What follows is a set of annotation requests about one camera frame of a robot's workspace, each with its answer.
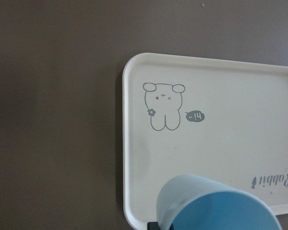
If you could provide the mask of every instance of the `dark tabletop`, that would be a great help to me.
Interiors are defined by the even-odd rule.
[[[131,229],[121,76],[142,52],[288,66],[288,0],[0,1],[0,230]]]

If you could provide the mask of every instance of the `white tray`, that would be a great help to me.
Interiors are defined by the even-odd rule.
[[[288,67],[139,54],[124,69],[123,117],[124,212],[135,229],[156,221],[161,187],[184,173],[288,213]]]

